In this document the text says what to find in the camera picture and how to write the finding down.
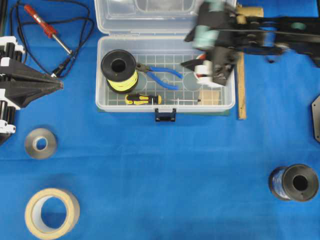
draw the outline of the clear plastic container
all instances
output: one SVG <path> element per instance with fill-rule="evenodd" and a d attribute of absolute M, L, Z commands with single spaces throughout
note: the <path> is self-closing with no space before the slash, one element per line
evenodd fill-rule
<path fill-rule="evenodd" d="M 197 84 L 193 72 L 180 63 L 195 59 L 202 52 L 184 42 L 192 29 L 202 0 L 95 0 L 97 25 L 102 33 L 98 42 L 95 102 L 106 112 L 171 112 L 214 113 L 231 109 L 236 102 L 235 76 L 225 87 L 210 88 Z M 232 5 L 236 0 L 228 0 Z M 170 73 L 156 73 L 164 82 L 179 87 L 168 90 L 145 73 L 139 72 L 138 85 L 132 93 L 160 95 L 160 105 L 126 105 L 125 95 L 109 89 L 100 64 L 108 52 L 123 49 L 137 62 L 155 67 L 172 68 L 183 74 L 180 79 Z"/>

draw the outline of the screwdriver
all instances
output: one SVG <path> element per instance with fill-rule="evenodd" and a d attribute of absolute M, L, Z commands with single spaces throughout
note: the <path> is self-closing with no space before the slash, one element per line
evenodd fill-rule
<path fill-rule="evenodd" d="M 63 49 L 69 54 L 72 54 L 72 51 L 70 50 L 70 48 L 67 47 L 67 45 L 57 36 L 58 32 L 57 30 L 49 25 L 48 23 L 46 23 L 36 12 L 36 10 L 34 10 L 29 4 L 24 5 L 24 10 L 35 20 L 35 22 L 37 24 L 39 24 L 45 35 L 48 36 L 48 38 L 53 38 L 54 40 L 57 41 L 58 44 L 61 45 L 61 47 L 63 47 Z"/>
<path fill-rule="evenodd" d="M 152 95 L 143 95 L 143 94 L 127 94 L 124 98 L 125 103 L 128 105 L 143 105 L 143 104 L 161 104 L 162 103 L 162 97 L 160 95 L 158 96 L 152 96 Z M 198 103 L 201 100 L 179 100 L 179 99 L 165 99 L 166 101 L 178 101 L 178 102 L 193 102 Z"/>

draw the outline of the blue-handled pliers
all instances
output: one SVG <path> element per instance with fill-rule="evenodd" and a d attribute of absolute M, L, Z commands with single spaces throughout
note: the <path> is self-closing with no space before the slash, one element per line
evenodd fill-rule
<path fill-rule="evenodd" d="M 147 65 L 143 65 L 141 63 L 136 64 L 136 69 L 140 72 L 146 73 L 150 78 L 155 80 L 160 86 L 164 87 L 165 89 L 169 89 L 169 90 L 178 90 L 179 88 L 177 86 L 169 85 L 169 84 L 161 81 L 160 78 L 158 78 L 152 72 L 171 73 L 173 75 L 176 75 L 180 79 L 182 79 L 184 77 L 179 72 L 177 72 L 173 69 L 170 69 L 170 68 L 147 66 Z"/>

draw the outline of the wire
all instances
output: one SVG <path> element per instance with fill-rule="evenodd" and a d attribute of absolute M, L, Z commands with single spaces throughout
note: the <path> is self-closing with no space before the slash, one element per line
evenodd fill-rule
<path fill-rule="evenodd" d="M 71 71 L 73 65 L 75 64 L 75 61 L 76 61 L 76 59 L 78 57 L 78 54 L 79 54 L 79 51 L 80 51 L 81 47 L 88 41 L 89 37 L 93 33 L 95 23 L 90 18 L 90 9 L 88 8 L 87 5 L 83 4 L 82 2 L 78 2 L 78 1 L 74 1 L 74 0 L 43 0 L 43 1 L 75 4 L 75 5 L 78 5 L 78 6 L 81 6 L 81 7 L 85 8 L 87 10 L 87 15 L 86 16 L 79 16 L 79 17 L 73 17 L 73 18 L 69 18 L 69 19 L 65 19 L 65 20 L 50 21 L 50 22 L 48 21 L 47 22 L 49 25 L 55 25 L 55 24 L 66 24 L 66 23 L 71 23 L 71 22 L 74 22 L 74 21 L 83 20 L 83 25 L 82 25 L 82 28 L 81 28 L 81 33 L 80 33 L 78 46 L 72 52 L 72 54 L 69 55 L 68 58 L 63 63 L 61 63 L 58 68 L 55 69 L 55 70 L 59 70 L 59 74 L 57 74 L 58 75 L 57 78 L 65 78 L 69 74 L 69 72 Z M 18 0 L 16 2 L 16 4 L 14 6 L 12 6 L 11 9 L 10 9 L 10 13 L 9 13 L 9 17 L 10 17 L 10 35 L 13 36 L 13 10 L 15 9 L 16 20 L 17 20 L 17 33 L 18 33 L 18 36 L 19 36 L 20 40 L 22 41 L 22 44 L 23 44 L 23 46 L 25 48 L 24 63 L 26 63 L 27 57 L 28 57 L 28 54 L 29 54 L 30 57 L 34 60 L 34 62 L 39 66 L 39 68 L 41 68 L 46 74 L 51 75 L 51 72 L 46 70 L 46 68 L 43 67 L 42 64 L 31 53 L 30 48 L 28 47 L 27 40 L 25 38 L 23 27 L 27 26 L 27 25 L 36 25 L 37 23 L 34 22 L 34 21 L 32 21 L 32 22 L 31 21 L 21 22 L 20 16 L 19 16 L 19 6 L 24 6 L 24 4 L 20 2 L 20 0 Z M 84 37 L 86 26 L 87 26 L 88 22 L 90 22 L 91 28 L 90 28 L 88 34 L 86 35 L 86 37 Z M 63 75 L 60 75 L 61 72 L 66 69 L 67 65 L 69 65 L 69 68 L 65 71 L 65 73 Z"/>

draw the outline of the wooden block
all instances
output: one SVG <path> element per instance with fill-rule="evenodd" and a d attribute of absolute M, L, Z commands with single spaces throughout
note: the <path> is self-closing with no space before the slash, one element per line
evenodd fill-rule
<path fill-rule="evenodd" d="M 237 90 L 238 90 L 238 119 L 247 119 L 246 85 L 245 85 L 245 54 L 240 52 L 237 64 Z"/>

